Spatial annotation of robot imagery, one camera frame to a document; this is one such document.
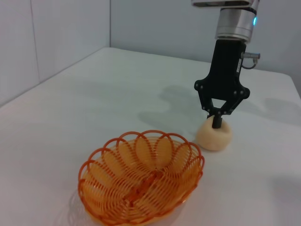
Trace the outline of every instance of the oval basket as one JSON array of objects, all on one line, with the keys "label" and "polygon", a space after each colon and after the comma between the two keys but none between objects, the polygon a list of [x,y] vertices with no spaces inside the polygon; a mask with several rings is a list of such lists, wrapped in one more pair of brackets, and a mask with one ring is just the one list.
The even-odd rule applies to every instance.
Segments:
[{"label": "oval basket", "polygon": [[82,165],[79,197],[98,223],[144,226],[186,201],[198,186],[204,163],[200,148],[180,135],[128,132]]}]

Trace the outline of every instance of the white table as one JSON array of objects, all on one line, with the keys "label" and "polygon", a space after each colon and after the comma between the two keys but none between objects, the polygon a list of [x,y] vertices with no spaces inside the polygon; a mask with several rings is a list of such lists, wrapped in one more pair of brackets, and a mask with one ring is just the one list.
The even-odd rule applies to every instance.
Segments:
[{"label": "white table", "polygon": [[[194,82],[210,64],[104,48],[0,109],[0,225],[90,226],[82,163],[107,140],[160,129],[193,140],[206,119]],[[203,152],[199,187],[157,226],[300,226],[301,100],[284,74],[243,70],[251,90]]]}]

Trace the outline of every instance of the metal cylinder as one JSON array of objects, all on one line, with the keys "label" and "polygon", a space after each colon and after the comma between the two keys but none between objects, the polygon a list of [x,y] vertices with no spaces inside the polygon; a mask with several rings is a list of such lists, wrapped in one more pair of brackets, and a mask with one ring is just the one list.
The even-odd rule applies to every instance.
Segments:
[{"label": "metal cylinder", "polygon": [[251,41],[256,14],[244,9],[221,10],[216,30],[216,39]]}]

